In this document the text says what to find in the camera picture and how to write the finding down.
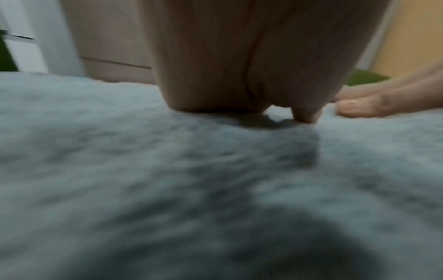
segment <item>yellow panel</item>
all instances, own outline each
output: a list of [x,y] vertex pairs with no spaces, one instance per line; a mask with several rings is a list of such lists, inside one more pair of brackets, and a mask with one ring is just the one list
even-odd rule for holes
[[396,77],[443,58],[443,0],[402,0],[373,71]]

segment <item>wall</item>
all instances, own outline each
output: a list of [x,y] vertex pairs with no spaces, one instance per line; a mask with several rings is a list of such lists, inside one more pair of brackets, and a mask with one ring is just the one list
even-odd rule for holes
[[443,0],[401,0],[372,68],[397,77],[443,59]]

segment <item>fleece blanket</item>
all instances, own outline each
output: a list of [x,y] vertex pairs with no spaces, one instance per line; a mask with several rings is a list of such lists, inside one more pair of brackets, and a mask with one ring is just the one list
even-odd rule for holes
[[0,279],[443,279],[443,112],[290,117],[0,74]]

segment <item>skin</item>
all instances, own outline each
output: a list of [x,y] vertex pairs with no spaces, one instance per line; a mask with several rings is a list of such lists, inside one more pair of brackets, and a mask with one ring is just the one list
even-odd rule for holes
[[344,87],[337,113],[349,118],[387,117],[443,107],[443,60],[381,83]]
[[389,0],[138,0],[167,105],[189,112],[290,108],[315,122]]

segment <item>green object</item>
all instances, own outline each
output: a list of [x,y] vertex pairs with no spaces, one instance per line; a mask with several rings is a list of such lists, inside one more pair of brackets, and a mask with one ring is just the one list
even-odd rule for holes
[[0,30],[0,71],[2,72],[17,72],[18,69],[15,66],[14,60],[9,54],[8,47],[3,41],[3,37],[1,36],[3,31]]
[[349,86],[368,84],[368,83],[378,83],[388,80],[389,77],[371,73],[369,71],[356,69],[348,79],[346,83]]

